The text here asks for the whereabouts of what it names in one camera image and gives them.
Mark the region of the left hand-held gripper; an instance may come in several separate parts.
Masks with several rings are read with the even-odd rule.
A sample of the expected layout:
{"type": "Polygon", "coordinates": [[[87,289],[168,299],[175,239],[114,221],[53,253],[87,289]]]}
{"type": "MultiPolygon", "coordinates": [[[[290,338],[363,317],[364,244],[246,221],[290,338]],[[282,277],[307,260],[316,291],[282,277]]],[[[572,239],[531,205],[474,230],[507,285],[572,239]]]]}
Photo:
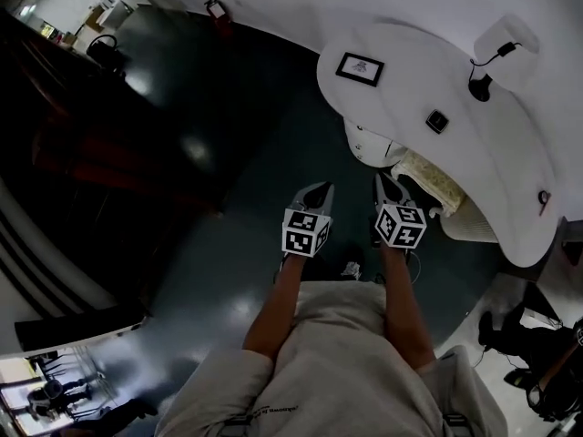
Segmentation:
{"type": "Polygon", "coordinates": [[[314,183],[300,189],[285,209],[281,250],[313,258],[328,240],[332,226],[334,184],[314,183]]]}

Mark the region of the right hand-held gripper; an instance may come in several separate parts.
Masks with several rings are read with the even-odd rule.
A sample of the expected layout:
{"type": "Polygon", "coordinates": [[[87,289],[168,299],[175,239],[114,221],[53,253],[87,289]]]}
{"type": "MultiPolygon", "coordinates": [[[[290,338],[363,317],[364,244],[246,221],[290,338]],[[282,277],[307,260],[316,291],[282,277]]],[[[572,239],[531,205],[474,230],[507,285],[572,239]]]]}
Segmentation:
{"type": "Polygon", "coordinates": [[[416,206],[409,191],[390,174],[373,178],[373,203],[379,208],[374,229],[388,246],[415,249],[427,228],[424,212],[416,206]]]}

